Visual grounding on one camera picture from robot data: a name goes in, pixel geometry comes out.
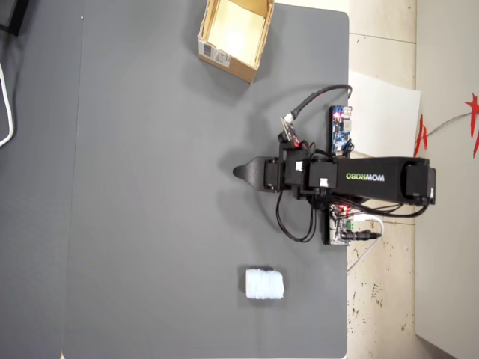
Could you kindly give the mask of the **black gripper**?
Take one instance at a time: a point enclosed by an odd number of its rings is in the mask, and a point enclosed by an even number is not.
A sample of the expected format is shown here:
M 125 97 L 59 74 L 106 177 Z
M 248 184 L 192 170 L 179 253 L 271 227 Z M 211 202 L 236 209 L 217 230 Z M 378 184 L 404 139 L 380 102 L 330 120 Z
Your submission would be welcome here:
M 233 175 L 247 182 L 255 191 L 279 193 L 287 188 L 284 183 L 285 150 L 276 157 L 257 156 L 244 165 L 236 166 Z

